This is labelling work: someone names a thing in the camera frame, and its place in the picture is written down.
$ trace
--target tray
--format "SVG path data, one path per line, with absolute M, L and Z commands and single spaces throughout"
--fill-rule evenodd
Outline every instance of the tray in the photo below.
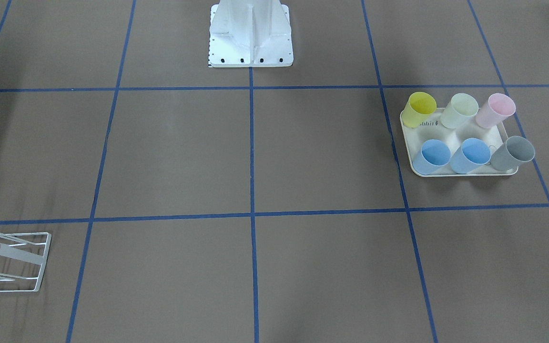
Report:
M 455 154 L 457 149 L 461 146 L 464 140 L 468 138 L 478 138 L 484 141 L 488 148 L 490 148 L 490 154 L 495 152 L 503 142 L 508 139 L 508 133 L 503 127 L 503 123 L 497 124 L 497 126 L 484 129 L 476 124 L 472 118 L 463 125 L 456 129 L 446 128 L 440 122 L 440 115 L 442 115 L 444 108 L 438 108 L 425 122 L 420 124 L 416 128 L 409 128 L 401 122 L 401 113 L 399 114 L 399 122 L 401 123 L 401 130 L 404 133 L 404 141 L 406 141 L 406 151 L 408 152 L 408 160 L 410 162 L 410 168 L 414 174 L 423 178 L 442 178 L 447 176 L 508 176 L 518 172 L 518 167 L 510 169 L 508 171 L 498 171 L 490 166 L 490 162 L 486 165 L 482 165 L 478 169 L 475 169 L 470 174 L 457 174 L 447 164 L 444 167 L 436 170 L 433 174 L 422 175 L 417 173 L 412 166 L 412 158 L 420 150 L 421 145 L 428 139 L 440 139 L 450 149 L 451 156 Z

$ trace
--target plastic cup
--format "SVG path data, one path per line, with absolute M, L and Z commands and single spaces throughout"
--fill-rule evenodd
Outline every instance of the plastic cup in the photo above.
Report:
M 490 158 L 490 165 L 501 172 L 516 168 L 535 158 L 535 148 L 527 139 L 514 135 L 508 138 Z
M 436 111 L 436 100 L 424 91 L 412 93 L 401 113 L 401 121 L 409 128 L 416 128 Z
M 443 141 L 430 139 L 423 143 L 421 150 L 412 159 L 412 167 L 417 173 L 429 175 L 450 161 L 450 149 Z
M 450 167 L 457 174 L 467 174 L 490 160 L 488 145 L 477 138 L 469 138 L 450 159 Z
M 457 93 L 451 98 L 448 106 L 444 109 L 444 113 L 440 116 L 440 121 L 447 128 L 455 129 L 466 123 L 477 112 L 478 102 L 473 96 Z
M 478 111 L 476 123 L 485 129 L 490 129 L 514 113 L 516 113 L 514 100 L 505 94 L 495 93 L 488 97 L 488 101 Z

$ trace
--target yellow cup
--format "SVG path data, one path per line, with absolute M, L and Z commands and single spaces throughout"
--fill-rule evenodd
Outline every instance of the yellow cup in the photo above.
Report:
M 401 113 L 401 121 L 409 128 L 416 128 L 427 120 L 436 108 L 436 100 L 433 96 L 424 91 L 417 91 L 410 95 L 406 108 Z

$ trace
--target blue cup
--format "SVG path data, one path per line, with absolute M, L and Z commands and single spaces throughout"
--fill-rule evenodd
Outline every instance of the blue cup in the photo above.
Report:
M 477 138 L 469 138 L 450 159 L 450 167 L 457 174 L 467 174 L 490 160 L 488 145 Z
M 450 161 L 450 149 L 443 141 L 430 139 L 423 143 L 421 150 L 412 159 L 412 167 L 417 173 L 429 175 Z

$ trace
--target pink cup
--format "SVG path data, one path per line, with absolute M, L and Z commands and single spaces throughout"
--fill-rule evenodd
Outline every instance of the pink cup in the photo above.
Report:
M 488 97 L 488 101 L 478 111 L 476 123 L 485 129 L 490 129 L 514 113 L 516 113 L 514 100 L 505 94 L 495 93 Z

